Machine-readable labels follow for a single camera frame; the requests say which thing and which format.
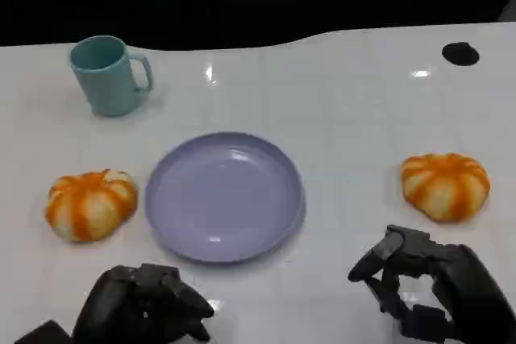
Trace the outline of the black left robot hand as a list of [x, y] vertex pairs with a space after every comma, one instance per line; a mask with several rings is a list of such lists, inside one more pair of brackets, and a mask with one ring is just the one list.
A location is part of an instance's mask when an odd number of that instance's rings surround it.
[[176, 267], [117, 265], [96, 280], [77, 318], [75, 343], [174, 343], [186, 336], [202, 343], [210, 303], [181, 279]]

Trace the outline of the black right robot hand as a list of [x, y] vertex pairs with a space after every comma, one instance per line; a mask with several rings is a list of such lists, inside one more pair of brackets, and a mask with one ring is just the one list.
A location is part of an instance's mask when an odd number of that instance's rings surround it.
[[[440, 308], [408, 306], [401, 298], [400, 276], [423, 275], [433, 279], [431, 290]], [[366, 283], [404, 338], [431, 343], [515, 341], [515, 313], [506, 296], [475, 252], [463, 244], [439, 244], [428, 233], [389, 225], [348, 279]]]

